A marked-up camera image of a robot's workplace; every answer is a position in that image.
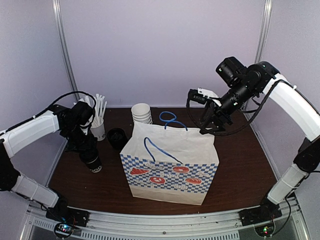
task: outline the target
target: red meat illustration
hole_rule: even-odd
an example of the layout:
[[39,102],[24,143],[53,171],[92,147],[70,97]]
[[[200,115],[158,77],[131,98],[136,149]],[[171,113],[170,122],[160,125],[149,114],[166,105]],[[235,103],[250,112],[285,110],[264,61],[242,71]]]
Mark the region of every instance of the red meat illustration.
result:
[[186,174],[190,171],[190,169],[186,166],[174,166],[172,170],[176,173]]
[[131,175],[142,175],[142,174],[146,174],[146,173],[148,173],[148,172],[150,172],[150,170],[139,169],[139,168],[133,167],[133,168],[131,169],[130,174],[131,174]]
[[152,176],[150,177],[150,182],[154,184],[164,184],[166,180],[163,177]]
[[196,185],[202,183],[201,179],[199,179],[199,178],[187,178],[185,181],[186,181],[187,183],[196,184]]

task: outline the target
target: dark brown tabletop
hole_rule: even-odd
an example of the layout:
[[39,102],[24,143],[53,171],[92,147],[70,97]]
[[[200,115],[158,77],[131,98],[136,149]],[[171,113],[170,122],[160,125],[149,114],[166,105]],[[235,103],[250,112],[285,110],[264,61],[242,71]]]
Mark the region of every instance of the dark brown tabletop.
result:
[[[153,124],[164,125],[159,120],[162,111],[171,111],[177,119],[194,127],[185,108],[151,108]],[[194,116],[203,109],[194,108]],[[242,113],[232,115],[234,130],[247,122]],[[130,108],[110,108],[104,118],[105,132],[112,128],[124,129],[131,137],[133,121]],[[253,207],[260,203],[276,179],[269,162],[250,127],[232,136],[216,137],[214,146],[219,166],[201,206],[161,202],[132,197],[120,159],[107,138],[97,147],[103,168],[91,173],[80,161],[77,153],[65,152],[55,169],[49,187],[64,195],[71,207],[141,215],[177,215],[212,213]]]

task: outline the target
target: shopping bag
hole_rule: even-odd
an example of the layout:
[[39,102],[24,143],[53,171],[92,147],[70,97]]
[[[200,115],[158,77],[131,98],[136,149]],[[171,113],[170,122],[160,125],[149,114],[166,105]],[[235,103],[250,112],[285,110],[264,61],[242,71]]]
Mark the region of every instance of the shopping bag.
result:
[[201,205],[219,165],[214,139],[198,128],[135,122],[120,153],[132,195]]

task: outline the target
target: checkered print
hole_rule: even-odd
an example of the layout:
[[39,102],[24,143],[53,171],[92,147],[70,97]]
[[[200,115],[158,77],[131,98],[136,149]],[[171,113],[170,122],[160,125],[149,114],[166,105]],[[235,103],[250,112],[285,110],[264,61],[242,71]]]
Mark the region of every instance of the checkered print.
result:
[[[180,164],[175,162],[150,161],[138,157],[120,154],[126,179],[131,186],[139,186],[155,189],[176,190],[187,193],[206,194],[218,168],[212,164]],[[173,171],[173,167],[188,167],[189,172],[181,173]],[[130,174],[132,169],[149,170],[145,174]],[[160,179],[160,183],[154,183],[152,177]],[[199,179],[200,184],[186,182],[186,179]]]

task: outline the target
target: bag handle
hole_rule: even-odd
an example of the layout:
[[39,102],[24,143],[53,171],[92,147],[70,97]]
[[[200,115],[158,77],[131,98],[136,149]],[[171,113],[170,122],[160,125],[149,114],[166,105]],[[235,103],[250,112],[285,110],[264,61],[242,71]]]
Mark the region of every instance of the bag handle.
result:
[[[162,119],[162,118],[161,118],[162,114],[170,114],[170,115],[173,116],[173,118],[172,118],[171,120]],[[184,127],[185,127],[185,130],[188,131],[188,128],[187,128],[186,125],[184,125],[184,124],[183,124],[182,122],[180,122],[180,121],[176,121],[177,116],[176,116],[173,112],[163,111],[162,113],[160,113],[159,119],[160,119],[162,122],[165,122],[164,129],[167,129],[167,125],[168,125],[169,123],[176,123],[176,124],[180,124],[180,125],[184,126]]]
[[166,151],[162,150],[160,147],[158,147],[157,145],[155,145],[151,140],[150,138],[148,137],[145,137],[143,142],[144,142],[144,147],[145,149],[148,151],[148,153],[150,154],[150,156],[152,157],[153,161],[155,162],[155,157],[152,155],[152,153],[150,152],[150,150],[148,149],[147,147],[147,140],[151,143],[152,146],[154,146],[156,149],[158,149],[160,152],[162,152],[163,154],[173,158],[174,160],[176,160],[178,163],[181,163],[183,164],[182,162],[180,162],[178,159],[176,159],[174,156],[172,156],[171,154],[167,153]]

